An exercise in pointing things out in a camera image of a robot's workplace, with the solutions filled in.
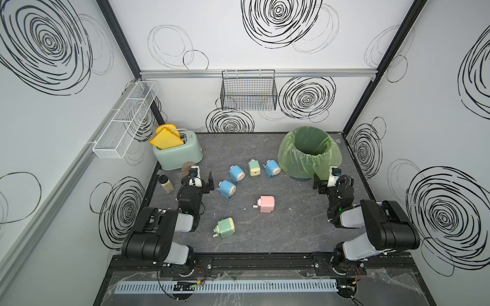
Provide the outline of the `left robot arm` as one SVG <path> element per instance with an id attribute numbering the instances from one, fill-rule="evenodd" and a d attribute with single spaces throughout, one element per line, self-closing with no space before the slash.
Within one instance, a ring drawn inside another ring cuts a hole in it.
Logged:
<path id="1" fill-rule="evenodd" d="M 145 207 L 141 210 L 123 242 L 122 256 L 194 269 L 193 248 L 174 242 L 174 234 L 195 232 L 205 212 L 202 197 L 213 190 L 212 174 L 207 181 L 188 175 L 177 193 L 178 209 Z"/>

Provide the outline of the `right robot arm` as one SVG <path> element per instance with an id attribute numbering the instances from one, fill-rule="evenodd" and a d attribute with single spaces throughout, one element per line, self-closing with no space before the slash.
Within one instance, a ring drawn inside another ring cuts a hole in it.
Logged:
<path id="1" fill-rule="evenodd" d="M 421 238 L 396 201 L 361 200 L 354 203 L 354 179 L 332 168 L 328 179 L 313 176 L 313 189 L 326 195 L 327 216 L 336 228 L 365 230 L 362 235 L 336 245 L 330 265 L 346 274 L 347 264 L 388 252 L 415 250 Z"/>

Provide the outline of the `pink pencil sharpener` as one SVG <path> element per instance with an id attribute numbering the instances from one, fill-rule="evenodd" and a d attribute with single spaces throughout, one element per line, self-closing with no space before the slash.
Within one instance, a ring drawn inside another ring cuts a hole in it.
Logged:
<path id="1" fill-rule="evenodd" d="M 260 213 L 272 213 L 275 208 L 275 199 L 273 196 L 261 196 L 253 208 L 259 209 Z"/>

